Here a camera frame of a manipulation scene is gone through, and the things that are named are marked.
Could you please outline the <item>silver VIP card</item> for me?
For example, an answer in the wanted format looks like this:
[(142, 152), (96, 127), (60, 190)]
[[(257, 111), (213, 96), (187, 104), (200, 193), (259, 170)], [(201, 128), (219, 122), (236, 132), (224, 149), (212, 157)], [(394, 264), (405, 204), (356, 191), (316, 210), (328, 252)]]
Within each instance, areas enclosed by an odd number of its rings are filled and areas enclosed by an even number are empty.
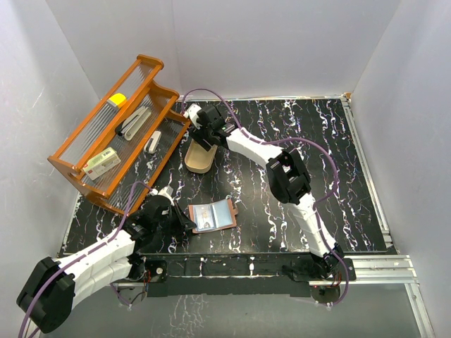
[(193, 207), (194, 222), (196, 223), (196, 231), (206, 232), (215, 229), (214, 212), (210, 206), (194, 206)]

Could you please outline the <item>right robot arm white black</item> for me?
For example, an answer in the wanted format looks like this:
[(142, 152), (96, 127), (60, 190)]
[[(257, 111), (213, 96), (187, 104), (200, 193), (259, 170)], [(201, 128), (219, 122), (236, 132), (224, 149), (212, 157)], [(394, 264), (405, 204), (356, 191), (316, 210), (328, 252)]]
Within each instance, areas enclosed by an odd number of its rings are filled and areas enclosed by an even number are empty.
[(317, 211), (311, 178), (300, 152), (293, 146), (282, 148), (266, 142), (226, 122), (215, 106), (192, 104), (183, 116), (192, 123), (190, 136), (204, 150), (222, 146), (266, 170), (272, 195), (290, 210), (307, 239), (315, 273), (325, 280), (337, 274), (343, 252)]

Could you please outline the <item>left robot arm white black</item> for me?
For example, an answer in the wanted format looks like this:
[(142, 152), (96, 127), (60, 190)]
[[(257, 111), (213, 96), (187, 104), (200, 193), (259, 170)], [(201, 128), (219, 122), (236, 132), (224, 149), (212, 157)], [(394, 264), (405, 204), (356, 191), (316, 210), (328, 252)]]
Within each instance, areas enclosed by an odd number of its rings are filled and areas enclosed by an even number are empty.
[(16, 300), (25, 313), (19, 337), (52, 332), (82, 300), (116, 280), (141, 279), (146, 270), (141, 250), (159, 230), (195, 227), (176, 201), (157, 194), (143, 209), (125, 214), (117, 229), (89, 247), (63, 258), (43, 258)]

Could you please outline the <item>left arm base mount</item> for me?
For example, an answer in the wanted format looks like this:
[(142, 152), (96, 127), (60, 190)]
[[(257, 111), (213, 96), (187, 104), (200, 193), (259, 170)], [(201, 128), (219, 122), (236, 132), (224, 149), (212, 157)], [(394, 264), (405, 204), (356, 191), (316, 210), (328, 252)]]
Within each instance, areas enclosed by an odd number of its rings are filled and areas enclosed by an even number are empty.
[(149, 297), (168, 295), (168, 265), (161, 259), (145, 259), (133, 265), (128, 277), (112, 282), (111, 288), (119, 306), (129, 311)]

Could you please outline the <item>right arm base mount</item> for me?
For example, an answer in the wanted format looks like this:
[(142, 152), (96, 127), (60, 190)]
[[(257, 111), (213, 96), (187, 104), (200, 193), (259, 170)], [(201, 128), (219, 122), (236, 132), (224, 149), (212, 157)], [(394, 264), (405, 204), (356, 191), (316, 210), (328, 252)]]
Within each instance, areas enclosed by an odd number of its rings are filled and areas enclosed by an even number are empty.
[(325, 282), (327, 287), (345, 286), (357, 280), (354, 264), (350, 258), (317, 258), (311, 254), (299, 254), (282, 264), (280, 273), (294, 282)]

